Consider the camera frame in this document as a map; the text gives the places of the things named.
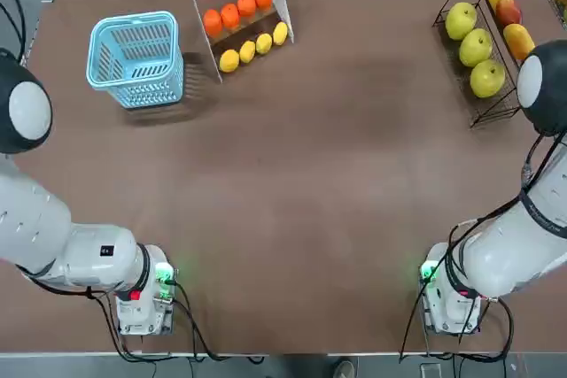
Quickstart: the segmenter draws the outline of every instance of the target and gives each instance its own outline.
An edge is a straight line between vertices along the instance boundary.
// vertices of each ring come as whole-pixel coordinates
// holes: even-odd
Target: white robotic arm
[[[9,154],[41,145],[52,122],[41,83],[0,56],[0,258],[52,288],[116,294],[122,334],[171,331],[175,270],[154,245],[114,225],[79,225],[67,206],[23,174]]]
[[[538,46],[523,63],[519,102],[541,136],[555,137],[556,150],[537,181],[529,186],[523,182],[516,202],[450,250],[448,260],[441,261],[448,243],[431,248],[421,267],[426,283],[423,317],[429,329],[453,335],[474,332],[481,297],[520,290],[567,261],[567,146],[561,140],[567,131],[566,75],[564,40]]]

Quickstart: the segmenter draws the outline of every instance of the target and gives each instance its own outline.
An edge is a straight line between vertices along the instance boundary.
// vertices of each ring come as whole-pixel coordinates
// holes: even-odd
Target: power cable
[[[14,31],[16,32],[16,35],[18,35],[19,54],[17,56],[17,60],[18,60],[18,62],[21,62],[21,60],[24,58],[24,53],[26,51],[26,39],[27,39],[26,16],[24,15],[24,9],[21,5],[21,1],[20,0],[14,0],[14,2],[16,4],[16,8],[18,9],[19,20],[20,20],[20,28],[21,28],[20,31],[18,30],[18,27],[16,26],[12,16],[10,15],[10,13],[6,10],[6,8],[3,5],[2,5],[1,9],[6,14],[6,17],[8,18],[8,20],[12,24]]]

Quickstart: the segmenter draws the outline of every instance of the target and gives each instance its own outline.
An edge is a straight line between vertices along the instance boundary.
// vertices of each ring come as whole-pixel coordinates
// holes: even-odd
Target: black cable
[[[530,148],[530,151],[528,152],[527,157],[525,158],[526,164],[530,164],[532,162],[533,153],[535,152],[536,148],[540,145],[542,140],[543,140],[543,134],[538,135],[538,138],[533,143],[532,147]]]
[[[461,358],[461,363],[459,364],[459,378],[461,378],[461,371],[462,371],[462,364],[464,363],[465,359]]]
[[[258,360],[256,360],[255,358],[253,358],[251,356],[246,356],[246,358],[253,365],[261,365],[262,363],[264,363],[264,360],[265,360],[264,356],[261,356]]]
[[[195,319],[193,318],[193,314],[190,312],[190,310],[187,307],[185,307],[185,305],[182,302],[180,302],[179,300],[174,299],[174,304],[179,305],[182,308],[185,315],[189,318],[189,321],[194,325],[195,332],[197,333],[197,337],[201,341],[201,344],[203,344],[203,349],[205,350],[206,355],[209,358],[211,358],[211,360],[214,360],[216,362],[222,362],[223,360],[230,359],[230,358],[227,358],[227,357],[224,357],[224,356],[219,356],[219,355],[213,353],[209,349],[208,345],[206,345],[205,338],[203,337],[203,334],[201,334],[201,330],[198,328],[198,325],[195,322]]]
[[[193,361],[192,361],[191,359],[189,359],[189,358],[186,358],[186,359],[187,359],[187,361],[189,362],[189,367],[190,367],[190,369],[191,369],[191,378],[194,378],[195,372],[193,371]]]
[[[16,33],[19,34],[18,62],[20,62],[24,58],[24,53],[26,51],[26,39],[27,39],[26,16],[24,15],[24,9],[22,8],[21,2],[19,0],[14,0],[14,2],[16,3],[16,7],[18,8],[18,14],[19,14],[19,20],[20,20],[20,26],[21,26],[21,32],[16,31]],[[10,14],[8,13],[8,11],[5,11],[5,13],[6,13],[6,16],[9,17],[8,19],[12,23],[12,26],[14,27],[14,29],[17,30],[17,27],[15,26],[14,21],[13,21],[12,17],[10,16]]]
[[[21,33],[19,32],[19,28],[16,25],[16,21],[14,21],[14,18],[12,18],[11,14],[8,12],[8,10],[6,9],[6,7],[3,4],[0,4],[0,9],[4,12],[4,15],[10,21],[10,24],[12,24],[12,28],[14,29],[14,32],[16,33],[16,36],[18,37],[19,44],[22,44]]]

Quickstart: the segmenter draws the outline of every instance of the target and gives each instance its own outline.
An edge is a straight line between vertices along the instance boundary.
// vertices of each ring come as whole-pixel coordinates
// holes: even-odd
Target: table
[[[517,193],[535,138],[521,114],[468,129],[431,28],[444,1],[289,0],[296,44],[224,85],[202,81],[184,113],[128,115],[85,80],[90,30],[106,16],[168,10],[182,51],[194,50],[191,0],[55,0],[29,62],[54,128],[17,163],[75,221],[159,244],[215,351],[397,351],[427,250]],[[546,0],[517,2],[536,43],[564,36]],[[566,277],[507,297],[513,351],[567,350]],[[45,294],[6,264],[0,288],[10,291],[0,351],[113,350],[87,300]],[[501,348],[505,322],[491,310],[463,350]],[[184,329],[179,317],[173,336],[131,349],[188,352]],[[408,349],[423,348],[415,320]]]

